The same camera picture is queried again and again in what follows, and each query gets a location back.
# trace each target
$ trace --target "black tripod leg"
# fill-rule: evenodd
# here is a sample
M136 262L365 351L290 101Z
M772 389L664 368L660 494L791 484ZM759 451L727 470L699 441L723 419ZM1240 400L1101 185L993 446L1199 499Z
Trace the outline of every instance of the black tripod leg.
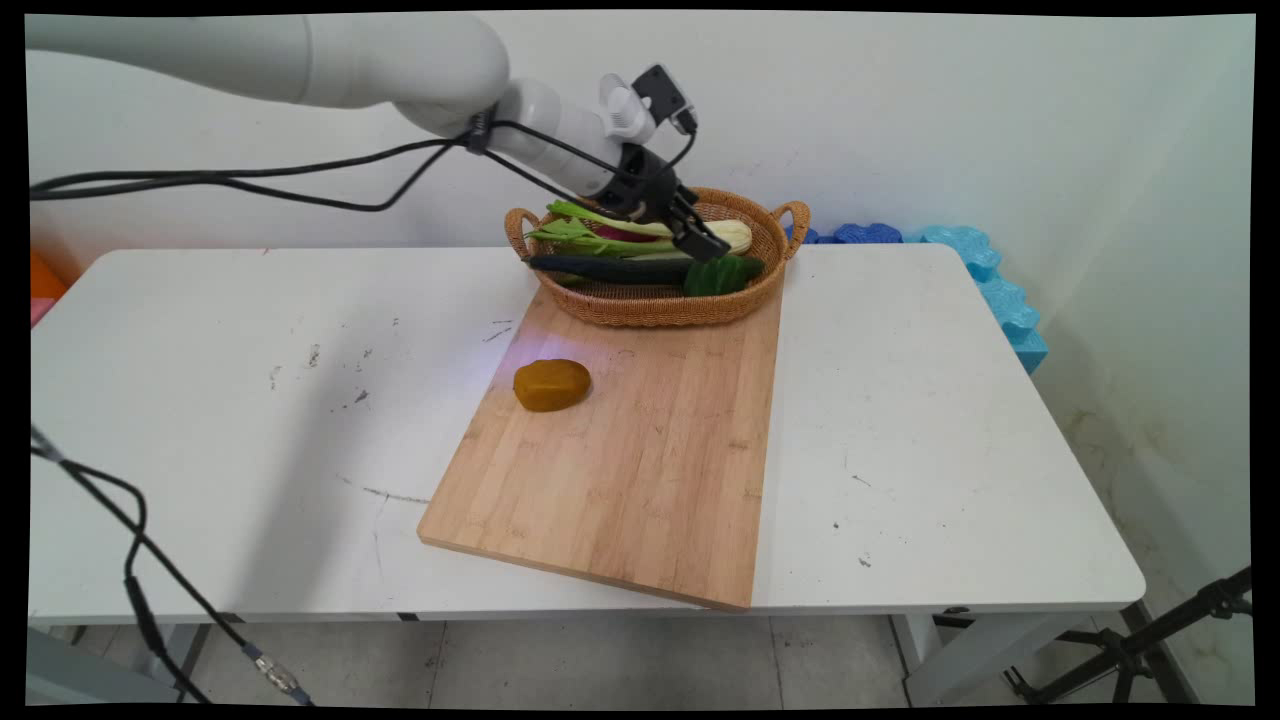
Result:
M1014 691L1015 696L1023 698L1023 702L1027 705L1039 705L1038 692L1027 682L1027 678L1023 678L1018 667L1010 667L1002 674L1005 675L1005 682L1009 683L1009 688Z
M1116 675L1116 692L1111 696L1111 702L1129 702L1129 691L1133 689L1133 671L1121 669Z

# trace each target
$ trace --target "cucumber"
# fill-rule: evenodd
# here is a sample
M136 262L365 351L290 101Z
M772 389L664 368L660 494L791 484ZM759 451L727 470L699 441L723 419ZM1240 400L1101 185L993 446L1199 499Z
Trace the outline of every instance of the cucumber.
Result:
M529 266L535 270L570 273L586 279L617 284L682 286L694 260L645 260L635 263L620 258L591 255L534 255Z

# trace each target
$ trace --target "white wall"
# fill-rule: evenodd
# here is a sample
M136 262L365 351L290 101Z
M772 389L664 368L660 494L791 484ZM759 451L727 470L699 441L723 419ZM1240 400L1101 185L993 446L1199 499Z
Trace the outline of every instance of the white wall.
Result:
M1042 311L1052 352L1037 383L1119 512L1153 610L1248 561L1252 17L480 14L516 74L581 105L600 74L666 63L701 123L680 168L689 184L767 206L804 200L823 231L987 231ZM36 53L27 111L32 181L302 164L420 138L390 108L275 105ZM667 128L652 146L669 156L681 140ZM280 184L381 200L415 163ZM115 247L500 245L507 209L548 200L454 151L383 214L182 188L35 204L31 227L33 246L74 275ZM1206 698L1252 701L1240 626L1197 628L1211 633L1196 635L1199 650L1175 651Z
M1147 577L1160 614L1251 562L1252 19L1224 28L1208 92L1042 332L1033 379ZM1169 646L1204 702L1253 703L1253 623Z
M690 184L804 200L819 228L969 223L1041 291L1178 117L1203 23L774 12L481 13L516 74L582 105L599 76L662 60L694 97ZM572 42L548 44L575 28ZM630 38L620 42L620 37ZM321 110L216 94L104 61L27 54L31 179L86 169L300 164L421 136L390 108ZM654 142L669 156L682 138ZM413 158L282 184L381 200ZM113 247L500 245L502 215L547 193L456 151L379 215L182 188L32 206L38 249L78 270Z

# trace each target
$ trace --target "wicker basket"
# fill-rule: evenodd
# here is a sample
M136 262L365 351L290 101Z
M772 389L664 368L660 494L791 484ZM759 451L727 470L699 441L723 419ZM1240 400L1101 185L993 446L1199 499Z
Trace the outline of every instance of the wicker basket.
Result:
M772 214L750 200L724 192L695 187L698 213L704 220L742 220L751 228L751 249L748 255L764 260L764 272L751 281L746 290L714 297L685 297L678 287L620 286L586 282L563 287L544 272L534 270L538 281L552 293L556 304L566 313L602 325L700 325L727 323L759 307L782 287L782 268L796 254L809 231L809 206L787 202ZM791 213L792 231L787 240L778 220ZM547 215L549 223L559 215ZM554 243L530 238L526 243L524 223L540 227L538 215L515 209L507 213L507 240L522 260L530 255L556 251ZM588 227L595 223L586 222Z

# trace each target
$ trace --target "white table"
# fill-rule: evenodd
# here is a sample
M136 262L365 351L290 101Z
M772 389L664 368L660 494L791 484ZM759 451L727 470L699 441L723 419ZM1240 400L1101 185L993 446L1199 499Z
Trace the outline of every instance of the white table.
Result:
M499 247L116 251L32 331L32 421L141 487L150 534L248 623L710 612L419 542L535 288ZM783 297L753 612L900 615L922 705L1142 597L952 250L804 247ZM28 623L132 623L128 532L31 475ZM138 574L161 623L202 621ZM938 650L928 615L955 607L979 619Z

